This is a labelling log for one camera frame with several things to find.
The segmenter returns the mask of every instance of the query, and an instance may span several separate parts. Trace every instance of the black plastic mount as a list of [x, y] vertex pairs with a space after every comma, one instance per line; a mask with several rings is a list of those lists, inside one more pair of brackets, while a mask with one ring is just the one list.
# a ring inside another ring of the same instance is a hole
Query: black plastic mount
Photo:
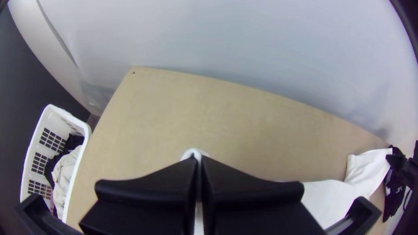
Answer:
[[[300, 202], [300, 182], [266, 181], [205, 156], [200, 166], [191, 157], [141, 178], [100, 180], [95, 191], [98, 200], [79, 224], [87, 235], [193, 235], [197, 194], [205, 235], [357, 235], [381, 214], [358, 198], [349, 223], [324, 231]], [[55, 218], [40, 195], [28, 197], [17, 212], [33, 234], [81, 234]]]

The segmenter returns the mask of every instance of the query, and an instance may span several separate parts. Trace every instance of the white wall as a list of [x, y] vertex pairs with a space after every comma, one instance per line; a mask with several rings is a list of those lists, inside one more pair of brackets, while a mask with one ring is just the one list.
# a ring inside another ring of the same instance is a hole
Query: white wall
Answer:
[[418, 66], [388, 0], [39, 0], [75, 64], [35, 2], [9, 3], [20, 32], [95, 113], [138, 65], [281, 94], [407, 153], [418, 139]]

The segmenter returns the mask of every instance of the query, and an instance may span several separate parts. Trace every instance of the laundry basket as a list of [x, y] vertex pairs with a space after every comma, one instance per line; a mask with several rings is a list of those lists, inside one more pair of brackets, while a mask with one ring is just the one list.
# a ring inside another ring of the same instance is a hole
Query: laundry basket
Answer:
[[38, 193], [44, 198], [47, 206], [52, 209], [52, 187], [44, 176], [44, 168], [49, 159], [62, 152], [68, 134], [82, 135], [84, 136], [84, 142], [80, 149], [80, 154], [68, 188], [63, 222], [65, 222], [67, 217], [67, 205], [74, 185], [74, 178], [87, 142], [91, 136], [91, 129], [87, 123], [80, 121], [69, 112], [54, 105], [50, 104], [45, 107], [26, 152], [22, 183], [20, 185], [21, 202], [32, 193]]

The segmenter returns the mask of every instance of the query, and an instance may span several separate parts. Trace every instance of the white cloth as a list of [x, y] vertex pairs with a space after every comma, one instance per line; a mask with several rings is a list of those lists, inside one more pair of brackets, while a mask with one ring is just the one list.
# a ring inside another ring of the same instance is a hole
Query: white cloth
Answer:
[[180, 161], [183, 161], [185, 159], [188, 159], [191, 156], [194, 156], [196, 160], [199, 162], [199, 178], [198, 178], [198, 186], [196, 187], [196, 207], [195, 207], [195, 230], [194, 235], [204, 235], [203, 230], [203, 208], [202, 208], [202, 202], [200, 200], [200, 186], [201, 186], [201, 179], [200, 179], [200, 162], [202, 160], [202, 156], [209, 157], [209, 154], [204, 152], [203, 150], [197, 149], [197, 148], [191, 148], [184, 152], [183, 156], [180, 158]]
[[62, 219], [64, 212], [65, 198], [67, 197], [68, 187], [73, 175], [75, 163], [80, 153], [81, 145], [76, 147], [69, 154], [64, 155], [57, 162], [52, 171], [52, 179], [54, 180], [55, 187], [53, 192], [53, 199], [55, 208], [57, 209], [57, 215], [59, 219]]
[[325, 180], [305, 182], [302, 203], [323, 229], [345, 217], [353, 201], [366, 199], [382, 183], [390, 165], [386, 155], [392, 149], [367, 151], [361, 155], [349, 155], [344, 182]]

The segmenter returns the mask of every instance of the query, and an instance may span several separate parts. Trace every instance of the plywood surface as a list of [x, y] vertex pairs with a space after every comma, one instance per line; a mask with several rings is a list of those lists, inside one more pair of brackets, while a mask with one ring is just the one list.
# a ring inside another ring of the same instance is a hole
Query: plywood surface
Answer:
[[[208, 77], [134, 67], [84, 152], [67, 223], [96, 202], [100, 179], [137, 178], [200, 148], [222, 163], [271, 180], [343, 180], [348, 154], [384, 148], [380, 138], [305, 104]], [[372, 202], [383, 209], [383, 189]], [[378, 222], [372, 234], [381, 234]]]

